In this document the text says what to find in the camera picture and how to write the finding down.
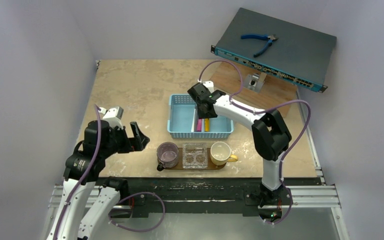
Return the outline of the yellow mug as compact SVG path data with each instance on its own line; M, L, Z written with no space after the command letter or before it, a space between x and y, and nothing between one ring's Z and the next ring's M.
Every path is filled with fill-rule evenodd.
M210 147L210 160L214 165L222 166L228 162L237 162L239 158L232 153L227 143L218 141Z

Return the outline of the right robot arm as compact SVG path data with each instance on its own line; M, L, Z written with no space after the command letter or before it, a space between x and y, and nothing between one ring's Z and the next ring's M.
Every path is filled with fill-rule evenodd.
M196 103L200 119L226 117L252 132L254 147L263 162L260 184L261 205L272 204L280 198L282 190L282 161L292 135L278 110L251 109L234 100L225 92L211 92L198 82L187 93Z

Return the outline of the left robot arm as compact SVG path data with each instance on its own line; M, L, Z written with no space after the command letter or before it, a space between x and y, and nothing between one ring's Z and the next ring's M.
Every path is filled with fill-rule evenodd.
M133 137L128 137L120 120L102 119L88 123L84 139L65 162L63 190L49 240L91 240L108 217L111 208L129 199L126 179L108 177L89 210L87 201L96 186L106 159L145 149L150 139L135 121L130 123Z

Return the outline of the brown wooden oval tray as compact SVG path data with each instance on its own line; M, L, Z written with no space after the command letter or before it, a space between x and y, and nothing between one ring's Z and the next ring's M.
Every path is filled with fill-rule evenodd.
M182 147L178 148L179 156L178 156L178 164L173 168L166 168L164 170L182 170L182 171L199 171L199 170L208 170L208 171L216 171L221 170L226 164L217 166L211 162L210 159L210 148L207 148L207 156L208 156L208 167L204 169L184 169L182 165Z

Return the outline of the light blue plastic basket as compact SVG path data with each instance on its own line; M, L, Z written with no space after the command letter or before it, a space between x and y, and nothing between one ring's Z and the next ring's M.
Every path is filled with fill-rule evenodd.
M196 131L197 105L188 94L172 94L168 100L167 131L174 139L226 139L234 131L234 122L224 116L209 120L209 131Z

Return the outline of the clear plastic box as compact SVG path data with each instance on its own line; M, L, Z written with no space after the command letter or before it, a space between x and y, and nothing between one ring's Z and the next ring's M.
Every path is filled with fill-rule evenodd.
M206 143L186 142L182 144L182 167L184 169L206 169L208 161Z

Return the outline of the yellow toothbrush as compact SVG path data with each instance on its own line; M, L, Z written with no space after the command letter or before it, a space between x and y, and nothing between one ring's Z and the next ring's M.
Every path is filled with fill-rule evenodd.
M210 119L209 118L204 119L204 131L205 132L210 131Z

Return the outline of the purple translucent cup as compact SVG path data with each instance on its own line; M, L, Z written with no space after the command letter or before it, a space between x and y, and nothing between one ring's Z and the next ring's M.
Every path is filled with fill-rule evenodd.
M161 143L157 150L157 170L161 172L164 169L174 168L179 162L179 148L173 142Z

